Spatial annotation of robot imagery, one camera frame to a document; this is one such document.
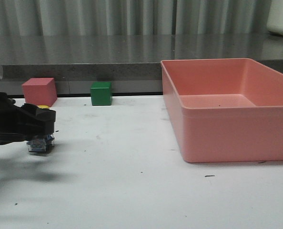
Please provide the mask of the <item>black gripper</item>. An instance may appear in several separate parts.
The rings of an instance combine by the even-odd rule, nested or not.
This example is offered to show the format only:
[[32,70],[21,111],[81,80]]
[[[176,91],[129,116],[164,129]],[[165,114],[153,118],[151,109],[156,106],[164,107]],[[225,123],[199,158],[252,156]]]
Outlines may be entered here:
[[0,92],[0,145],[54,133],[56,111],[33,104],[14,104],[13,99]]

